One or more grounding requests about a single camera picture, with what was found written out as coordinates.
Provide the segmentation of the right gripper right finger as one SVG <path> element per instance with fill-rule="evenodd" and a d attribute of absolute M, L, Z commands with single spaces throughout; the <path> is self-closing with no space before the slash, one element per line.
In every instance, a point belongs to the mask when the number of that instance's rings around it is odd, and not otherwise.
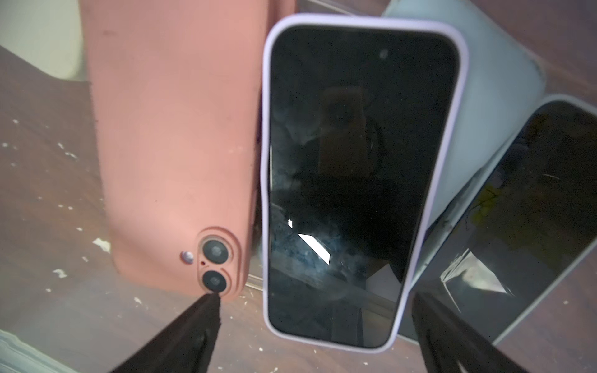
<path fill-rule="evenodd" d="M 428 372 L 525 371 L 429 293 L 415 294 L 412 316 Z"/>

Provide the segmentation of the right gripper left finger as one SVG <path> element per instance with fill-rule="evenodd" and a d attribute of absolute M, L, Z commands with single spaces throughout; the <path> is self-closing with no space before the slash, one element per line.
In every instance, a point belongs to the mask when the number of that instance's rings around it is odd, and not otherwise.
<path fill-rule="evenodd" d="M 206 372 L 221 326 L 221 298 L 204 295 L 115 372 Z"/>

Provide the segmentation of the clear plastic storage box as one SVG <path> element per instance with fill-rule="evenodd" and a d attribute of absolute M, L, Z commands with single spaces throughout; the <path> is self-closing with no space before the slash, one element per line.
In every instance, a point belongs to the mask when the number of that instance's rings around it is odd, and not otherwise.
<path fill-rule="evenodd" d="M 596 105 L 596 1 L 472 1 L 537 57 L 547 92 Z M 129 283 L 107 248 L 89 85 L 1 47 L 1 372 L 109 372 L 194 300 Z M 209 372 L 426 372 L 275 337 L 261 292 L 222 307 Z M 596 248 L 499 347 L 531 372 L 596 372 Z"/>

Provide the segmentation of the black screen lilac phone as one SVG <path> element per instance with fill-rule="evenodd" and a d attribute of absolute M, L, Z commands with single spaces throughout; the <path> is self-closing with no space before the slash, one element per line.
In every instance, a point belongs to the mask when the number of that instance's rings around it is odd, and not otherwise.
<path fill-rule="evenodd" d="M 374 354 L 396 339 L 463 98 L 437 20 L 295 14 L 263 54 L 263 311 L 278 337 Z"/>

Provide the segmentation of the pink case phone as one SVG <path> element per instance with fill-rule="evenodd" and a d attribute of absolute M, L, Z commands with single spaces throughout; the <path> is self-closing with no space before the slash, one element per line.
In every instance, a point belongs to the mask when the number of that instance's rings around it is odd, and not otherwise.
<path fill-rule="evenodd" d="M 79 6 L 115 267 L 235 298 L 252 255 L 264 43 L 295 2 Z"/>

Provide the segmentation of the mint green case phone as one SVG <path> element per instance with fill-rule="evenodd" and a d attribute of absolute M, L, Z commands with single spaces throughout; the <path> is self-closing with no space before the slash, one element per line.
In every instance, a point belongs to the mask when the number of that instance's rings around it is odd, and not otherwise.
<path fill-rule="evenodd" d="M 471 1 L 392 1 L 383 15 L 448 23 L 469 49 L 463 98 L 414 272 L 418 281 L 544 94 L 545 79 L 525 48 Z"/>

